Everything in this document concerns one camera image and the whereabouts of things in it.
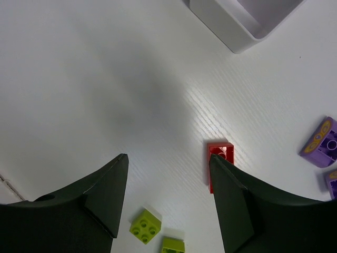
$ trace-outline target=white box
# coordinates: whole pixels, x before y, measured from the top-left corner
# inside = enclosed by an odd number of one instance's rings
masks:
[[[306,0],[190,0],[190,9],[234,53],[269,36]]]

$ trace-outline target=lego brick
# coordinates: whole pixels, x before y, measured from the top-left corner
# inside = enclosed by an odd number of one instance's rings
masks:
[[[162,222],[146,209],[132,222],[130,232],[148,244],[161,230]]]
[[[331,199],[337,199],[337,170],[330,172],[325,177]]]
[[[234,145],[230,142],[207,144],[207,171],[210,173],[209,161],[211,154],[218,154],[231,164],[234,164]],[[212,181],[210,177],[210,193],[213,194]]]
[[[320,168],[337,159],[337,122],[327,117],[316,129],[300,152],[300,156]]]
[[[162,253],[185,253],[185,243],[171,238],[164,238]]]

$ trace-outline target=white tabletop surface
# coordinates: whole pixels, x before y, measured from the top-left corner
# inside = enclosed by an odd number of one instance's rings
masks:
[[[266,41],[233,54],[181,0],[0,3],[0,174],[26,199],[119,153],[130,158],[112,252],[224,252],[205,142],[286,191],[329,194],[299,150],[337,118],[337,1],[307,1]],[[162,216],[148,245],[129,233],[141,207]]]

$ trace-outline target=red lego brick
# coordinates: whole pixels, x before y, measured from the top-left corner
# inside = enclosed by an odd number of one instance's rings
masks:
[[[210,193],[213,194],[213,187],[210,175],[211,154],[218,154],[231,164],[234,164],[234,145],[229,142],[208,143],[207,144],[207,170],[210,176]]]

